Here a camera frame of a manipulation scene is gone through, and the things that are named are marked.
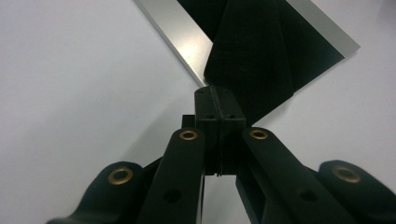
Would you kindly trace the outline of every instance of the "white background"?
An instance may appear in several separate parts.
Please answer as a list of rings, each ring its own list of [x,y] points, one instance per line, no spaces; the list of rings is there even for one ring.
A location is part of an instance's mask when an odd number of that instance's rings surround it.
[[[314,2],[361,49],[257,126],[396,191],[396,1]],[[197,88],[130,0],[0,1],[0,223],[68,216],[110,163],[161,157]],[[206,180],[204,223],[248,223],[234,178]]]

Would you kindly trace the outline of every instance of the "black linkage arm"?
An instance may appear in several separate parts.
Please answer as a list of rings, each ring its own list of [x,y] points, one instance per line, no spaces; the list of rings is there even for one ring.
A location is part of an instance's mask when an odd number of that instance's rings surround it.
[[[304,167],[276,138],[247,126],[233,94],[195,93],[195,115],[183,116],[161,159],[141,168],[107,166],[77,210],[49,224],[201,223],[205,175],[236,175],[250,222],[396,223],[396,196],[358,166]]]

